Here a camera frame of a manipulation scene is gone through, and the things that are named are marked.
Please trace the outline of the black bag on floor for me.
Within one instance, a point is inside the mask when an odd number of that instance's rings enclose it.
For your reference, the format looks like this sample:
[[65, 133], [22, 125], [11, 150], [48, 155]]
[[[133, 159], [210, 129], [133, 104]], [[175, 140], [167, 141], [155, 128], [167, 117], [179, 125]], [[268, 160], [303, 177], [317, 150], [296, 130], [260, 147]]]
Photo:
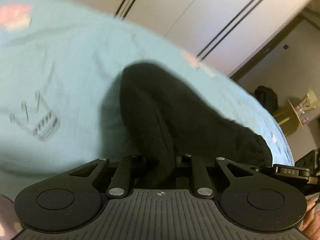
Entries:
[[278, 96], [271, 88], [259, 86], [254, 91], [254, 96], [271, 115], [278, 110]]

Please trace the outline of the black pants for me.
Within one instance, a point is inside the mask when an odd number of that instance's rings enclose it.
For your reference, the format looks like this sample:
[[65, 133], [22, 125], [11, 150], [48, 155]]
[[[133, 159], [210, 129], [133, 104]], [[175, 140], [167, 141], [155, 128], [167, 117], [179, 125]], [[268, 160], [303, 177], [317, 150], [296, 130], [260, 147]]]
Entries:
[[138, 182], [160, 187], [172, 181], [176, 158], [189, 154], [207, 164], [217, 157], [271, 166], [262, 136], [223, 118], [181, 80], [152, 63], [127, 66], [121, 75], [120, 112], [140, 155]]

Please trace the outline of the light blue mushroom bedsheet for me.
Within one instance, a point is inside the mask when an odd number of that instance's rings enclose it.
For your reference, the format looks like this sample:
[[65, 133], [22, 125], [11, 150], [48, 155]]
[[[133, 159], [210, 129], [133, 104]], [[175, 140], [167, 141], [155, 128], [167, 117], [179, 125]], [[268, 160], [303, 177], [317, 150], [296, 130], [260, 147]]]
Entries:
[[1, 29], [1, 195], [15, 199], [43, 179], [131, 153], [120, 117], [120, 75], [143, 60], [261, 135], [274, 163], [294, 164], [279, 125], [255, 98], [168, 40], [67, 0], [1, 0], [11, 4], [31, 6], [31, 23]]

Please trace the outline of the yellow stool with items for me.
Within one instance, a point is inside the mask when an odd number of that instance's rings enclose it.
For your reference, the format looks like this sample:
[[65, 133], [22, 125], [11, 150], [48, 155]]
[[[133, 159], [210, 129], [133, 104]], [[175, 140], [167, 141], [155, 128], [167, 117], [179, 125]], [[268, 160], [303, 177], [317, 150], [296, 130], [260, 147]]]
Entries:
[[290, 100], [288, 104], [287, 107], [277, 110], [273, 115], [286, 137], [309, 122], [307, 113], [319, 108], [319, 100], [314, 91], [309, 88], [298, 104], [295, 105]]

